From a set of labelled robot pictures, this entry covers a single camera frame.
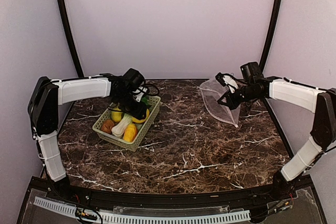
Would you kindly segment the green bok choy toy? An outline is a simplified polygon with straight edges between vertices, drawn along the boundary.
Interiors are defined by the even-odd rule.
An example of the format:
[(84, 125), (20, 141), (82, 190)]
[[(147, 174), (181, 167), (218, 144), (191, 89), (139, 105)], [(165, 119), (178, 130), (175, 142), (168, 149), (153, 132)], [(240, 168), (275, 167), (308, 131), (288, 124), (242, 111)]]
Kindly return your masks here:
[(124, 132), (125, 132), (127, 126), (129, 124), (133, 123), (132, 122), (132, 117), (133, 116), (130, 116), (130, 115), (128, 115), (124, 112), (122, 120), (113, 127), (112, 135), (123, 139)]

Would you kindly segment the brown potato toy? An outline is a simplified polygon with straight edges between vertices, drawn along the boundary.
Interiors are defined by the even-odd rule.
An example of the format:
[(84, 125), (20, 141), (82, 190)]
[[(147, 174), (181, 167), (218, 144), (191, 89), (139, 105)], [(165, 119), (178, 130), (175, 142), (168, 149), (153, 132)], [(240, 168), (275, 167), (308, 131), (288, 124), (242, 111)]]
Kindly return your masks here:
[(114, 126), (115, 126), (115, 122), (113, 120), (106, 119), (103, 122), (100, 130), (103, 131), (103, 132), (105, 132), (105, 133), (107, 133), (107, 134), (111, 134), (112, 133), (112, 129), (113, 129)]

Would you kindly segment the orange yellow mango toy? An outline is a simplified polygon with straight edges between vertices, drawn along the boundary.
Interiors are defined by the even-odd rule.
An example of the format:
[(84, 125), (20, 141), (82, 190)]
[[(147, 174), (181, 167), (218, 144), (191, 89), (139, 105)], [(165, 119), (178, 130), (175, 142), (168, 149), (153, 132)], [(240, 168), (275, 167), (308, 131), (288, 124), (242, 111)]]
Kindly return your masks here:
[(131, 142), (134, 141), (137, 134), (138, 134), (138, 129), (137, 129), (136, 125), (131, 123), (127, 126), (127, 128), (124, 132), (123, 140), (131, 143)]

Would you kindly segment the green plastic basket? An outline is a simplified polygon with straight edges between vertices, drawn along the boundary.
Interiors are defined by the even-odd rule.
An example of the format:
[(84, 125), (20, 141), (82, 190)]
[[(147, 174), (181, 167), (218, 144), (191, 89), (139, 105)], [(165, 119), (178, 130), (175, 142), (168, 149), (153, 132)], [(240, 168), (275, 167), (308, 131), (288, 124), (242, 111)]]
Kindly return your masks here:
[(142, 101), (148, 106), (144, 119), (136, 119), (110, 106), (94, 123), (93, 131), (100, 139), (135, 152), (160, 111), (161, 98), (146, 97)]

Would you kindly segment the clear zip top bag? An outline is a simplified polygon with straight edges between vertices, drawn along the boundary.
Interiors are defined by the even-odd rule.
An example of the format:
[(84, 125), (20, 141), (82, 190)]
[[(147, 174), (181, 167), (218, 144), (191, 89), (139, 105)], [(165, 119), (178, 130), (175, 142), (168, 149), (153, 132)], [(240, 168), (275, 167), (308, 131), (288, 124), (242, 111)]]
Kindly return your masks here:
[(234, 127), (238, 128), (240, 106), (234, 110), (230, 110), (226, 105), (220, 105), (217, 101), (226, 91), (233, 91), (231, 86), (222, 86), (215, 77), (203, 82), (199, 87), (203, 102), (208, 113), (215, 119), (232, 124)]

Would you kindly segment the yellow lemon toy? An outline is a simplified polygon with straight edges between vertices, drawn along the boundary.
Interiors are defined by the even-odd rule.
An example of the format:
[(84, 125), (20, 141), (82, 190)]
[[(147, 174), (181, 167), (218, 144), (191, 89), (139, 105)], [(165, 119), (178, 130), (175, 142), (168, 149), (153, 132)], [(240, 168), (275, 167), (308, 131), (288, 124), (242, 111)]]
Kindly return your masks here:
[(142, 124), (149, 118), (149, 116), (150, 116), (150, 110), (146, 109), (146, 112), (143, 115), (143, 117), (141, 117), (141, 119), (132, 117), (132, 122), (135, 123), (135, 124)]

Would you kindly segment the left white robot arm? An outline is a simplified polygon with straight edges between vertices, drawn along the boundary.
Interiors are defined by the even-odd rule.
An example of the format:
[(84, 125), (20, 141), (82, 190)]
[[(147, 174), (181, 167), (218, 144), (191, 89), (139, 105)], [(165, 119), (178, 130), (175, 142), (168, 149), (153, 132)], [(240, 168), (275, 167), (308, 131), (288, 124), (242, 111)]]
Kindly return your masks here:
[(104, 73), (66, 80), (39, 78), (28, 104), (30, 128), (47, 175), (56, 182), (53, 191), (61, 200), (71, 200), (74, 189), (62, 181), (67, 174), (57, 140), (59, 106), (77, 100), (110, 97), (122, 112), (142, 120), (146, 117), (147, 106), (136, 96), (143, 92), (144, 83), (143, 75), (134, 69), (122, 76)]

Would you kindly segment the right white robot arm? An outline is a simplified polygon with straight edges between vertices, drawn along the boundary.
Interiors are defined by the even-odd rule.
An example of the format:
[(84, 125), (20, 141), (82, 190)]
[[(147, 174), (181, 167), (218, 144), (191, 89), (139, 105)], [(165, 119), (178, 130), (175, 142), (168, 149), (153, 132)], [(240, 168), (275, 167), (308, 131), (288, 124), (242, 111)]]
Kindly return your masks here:
[(268, 188), (268, 195), (273, 200), (280, 199), (287, 193), (288, 187), (307, 170), (312, 169), (317, 161), (335, 146), (335, 89), (320, 89), (280, 77), (262, 77), (252, 81), (241, 81), (235, 85), (236, 78), (227, 73), (218, 73), (216, 81), (228, 87), (218, 100), (218, 104), (230, 110), (241, 103), (256, 99), (269, 99), (272, 105), (281, 104), (281, 108), (292, 109), (289, 122), (285, 114), (277, 112), (280, 124), (289, 128), (289, 123), (298, 120), (287, 136), (294, 136), (299, 141), (290, 146), (295, 148), (294, 156), (274, 174), (273, 184)]

